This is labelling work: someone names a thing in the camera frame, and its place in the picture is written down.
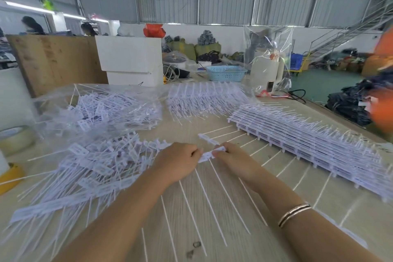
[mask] hand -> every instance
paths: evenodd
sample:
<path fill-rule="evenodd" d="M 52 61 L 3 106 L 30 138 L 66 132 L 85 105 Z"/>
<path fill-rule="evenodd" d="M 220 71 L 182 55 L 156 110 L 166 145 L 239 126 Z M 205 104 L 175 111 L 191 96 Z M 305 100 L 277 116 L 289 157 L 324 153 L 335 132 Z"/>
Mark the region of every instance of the hand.
<path fill-rule="evenodd" d="M 217 147 L 220 146 L 224 146 L 226 151 L 213 151 L 214 157 L 227 165 L 234 174 L 253 188 L 252 182 L 263 168 L 239 146 L 229 142 L 224 142 Z"/>
<path fill-rule="evenodd" d="M 175 142 L 161 150 L 156 156 L 153 167 L 162 173 L 169 184 L 190 174 L 203 154 L 194 144 Z"/>

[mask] blue plastic basket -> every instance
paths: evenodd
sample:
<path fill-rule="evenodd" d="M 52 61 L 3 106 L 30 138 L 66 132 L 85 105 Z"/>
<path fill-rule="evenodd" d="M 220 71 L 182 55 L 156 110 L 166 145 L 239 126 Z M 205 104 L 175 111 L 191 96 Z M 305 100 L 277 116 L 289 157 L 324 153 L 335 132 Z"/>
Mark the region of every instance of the blue plastic basket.
<path fill-rule="evenodd" d="M 218 65 L 206 67 L 210 81 L 240 82 L 247 70 L 231 65 Z"/>
<path fill-rule="evenodd" d="M 302 54 L 291 54 L 291 71 L 299 71 L 302 67 L 303 55 Z"/>

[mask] red plastic bag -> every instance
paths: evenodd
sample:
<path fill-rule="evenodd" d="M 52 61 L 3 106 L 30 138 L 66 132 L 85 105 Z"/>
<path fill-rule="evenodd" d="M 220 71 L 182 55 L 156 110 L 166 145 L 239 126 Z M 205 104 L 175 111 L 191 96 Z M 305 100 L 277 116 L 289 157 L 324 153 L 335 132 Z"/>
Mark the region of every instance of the red plastic bag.
<path fill-rule="evenodd" d="M 145 37 L 158 37 L 163 38 L 166 34 L 165 30 L 162 29 L 162 24 L 146 24 L 143 29 Z"/>

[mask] black hair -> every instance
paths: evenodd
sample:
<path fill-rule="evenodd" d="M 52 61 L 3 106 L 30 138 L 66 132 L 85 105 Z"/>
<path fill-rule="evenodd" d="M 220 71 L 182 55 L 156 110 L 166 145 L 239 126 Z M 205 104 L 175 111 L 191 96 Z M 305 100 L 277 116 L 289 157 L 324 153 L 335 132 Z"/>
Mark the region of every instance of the black hair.
<path fill-rule="evenodd" d="M 23 24 L 33 29 L 37 34 L 45 34 L 41 25 L 37 23 L 32 17 L 24 16 L 22 18 Z"/>
<path fill-rule="evenodd" d="M 83 23 L 81 29 L 88 32 L 91 36 L 96 36 L 97 33 L 94 31 L 93 26 L 90 23 Z"/>

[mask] silver bangle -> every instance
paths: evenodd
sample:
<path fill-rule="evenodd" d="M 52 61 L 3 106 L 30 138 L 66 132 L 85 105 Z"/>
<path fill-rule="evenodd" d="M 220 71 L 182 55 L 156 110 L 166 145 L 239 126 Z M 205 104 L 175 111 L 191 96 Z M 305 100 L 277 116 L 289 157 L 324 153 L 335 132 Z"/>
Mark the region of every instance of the silver bangle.
<path fill-rule="evenodd" d="M 292 208 L 290 211 L 288 211 L 285 215 L 282 216 L 282 218 L 278 222 L 278 226 L 282 228 L 290 218 L 308 209 L 311 209 L 310 204 L 302 204 L 296 206 L 295 208 Z"/>

